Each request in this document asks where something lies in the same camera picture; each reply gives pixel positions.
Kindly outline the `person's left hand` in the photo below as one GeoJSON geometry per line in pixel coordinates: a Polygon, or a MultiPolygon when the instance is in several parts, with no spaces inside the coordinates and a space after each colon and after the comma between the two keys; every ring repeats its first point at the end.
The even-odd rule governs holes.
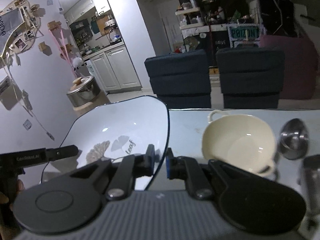
{"type": "Polygon", "coordinates": [[[19,228],[13,215],[13,203],[24,190],[24,185],[17,177],[1,181],[1,226],[8,229],[19,228]]]}

